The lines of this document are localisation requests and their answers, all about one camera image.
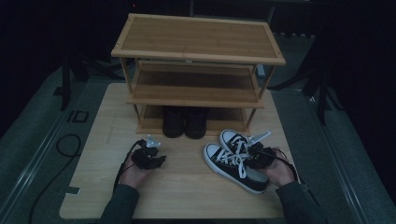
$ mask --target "sleeve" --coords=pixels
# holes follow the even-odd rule
[[[326,223],[324,211],[305,196],[300,184],[291,182],[276,190],[287,223]]]
[[[132,215],[136,208],[140,194],[136,189],[119,184],[106,205],[99,223],[128,223],[132,222]]]

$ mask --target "sneaker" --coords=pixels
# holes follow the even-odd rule
[[[204,159],[216,174],[249,193],[261,194],[268,186],[268,177],[245,166],[244,161],[249,157],[247,153],[234,154],[217,144],[207,144],[204,148]]]
[[[206,116],[208,109],[205,107],[192,106],[187,108],[186,126],[184,134],[189,138],[199,139],[206,133]]]
[[[176,138],[184,132],[183,107],[163,106],[163,134]]]
[[[260,142],[270,132],[246,137],[233,130],[224,130],[219,136],[221,145],[232,153],[246,153],[250,157],[245,160],[245,165],[252,169],[262,169],[271,165],[275,159],[275,152],[270,147],[264,147]]]

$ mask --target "gray floor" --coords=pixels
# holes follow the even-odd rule
[[[312,43],[312,39],[298,36],[277,36],[276,40],[287,65],[276,70],[271,85],[295,75]],[[114,80],[98,76],[92,76],[88,83],[73,82],[74,96],[68,110],[64,112],[59,111],[61,98],[52,95],[55,87],[61,85],[60,71],[43,83],[0,142],[1,214],[7,215],[1,217],[1,223],[28,222],[37,196],[70,160],[56,150],[56,141],[66,134],[75,133],[81,138],[81,149],[83,148],[106,86],[110,82]],[[315,115],[315,99],[307,99],[298,91],[303,85],[304,81],[301,81],[283,91],[273,91],[273,96],[296,168],[327,212],[329,223],[396,223],[395,206],[345,112],[335,109],[329,103],[330,110],[326,111],[327,125],[320,125]],[[67,122],[72,110],[89,112],[87,122]],[[78,142],[74,138],[66,138],[60,144],[62,151],[69,154],[73,154],[77,147]],[[36,173],[27,169],[34,168],[29,163],[34,157],[42,159]],[[78,158],[73,159],[44,192],[35,206],[33,223],[95,222],[64,220],[59,217],[65,188],[77,163]],[[20,186],[17,185],[19,179],[24,186],[30,186],[20,194],[12,191],[15,186]],[[212,221],[285,223],[283,218]],[[171,220],[141,222],[169,223]],[[181,220],[181,223],[191,223],[191,220]]]

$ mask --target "middle shelf board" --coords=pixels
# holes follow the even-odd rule
[[[141,124],[137,133],[163,133],[163,107],[143,105]],[[247,112],[245,109],[211,107],[206,120],[206,136],[218,136],[222,130],[232,129],[248,134]]]
[[[134,73],[128,103],[264,108],[251,65],[145,63]]]

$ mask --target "wire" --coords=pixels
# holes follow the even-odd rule
[[[71,154],[71,155],[70,155],[70,154],[63,153],[63,152],[61,151],[60,143],[61,143],[61,141],[64,140],[66,137],[76,137],[77,140],[78,140],[78,146],[77,146],[76,151],[75,151],[74,154]],[[29,224],[32,224],[32,223],[33,223],[33,213],[34,213],[34,211],[35,211],[35,206],[37,205],[37,203],[38,203],[38,201],[40,200],[40,198],[43,196],[44,192],[50,187],[50,185],[52,184],[52,182],[53,182],[53,181],[54,181],[54,180],[55,180],[55,179],[67,168],[67,166],[73,161],[73,159],[74,159],[75,157],[79,157],[79,156],[81,155],[81,153],[78,153],[79,150],[80,150],[80,148],[81,148],[81,138],[79,138],[78,135],[73,134],[73,133],[67,134],[67,135],[61,137],[61,138],[57,141],[57,143],[56,143],[56,149],[57,149],[57,151],[58,151],[61,155],[70,158],[70,160],[69,160],[69,161],[67,162],[67,164],[62,168],[62,170],[61,170],[60,172],[58,172],[58,174],[57,174],[55,177],[53,177],[53,178],[51,179],[51,181],[47,184],[47,186],[44,187],[44,188],[41,190],[41,192],[40,192],[40,194],[38,194],[37,198],[35,198],[35,202],[33,203],[32,208],[30,209],[30,213],[29,213]]]

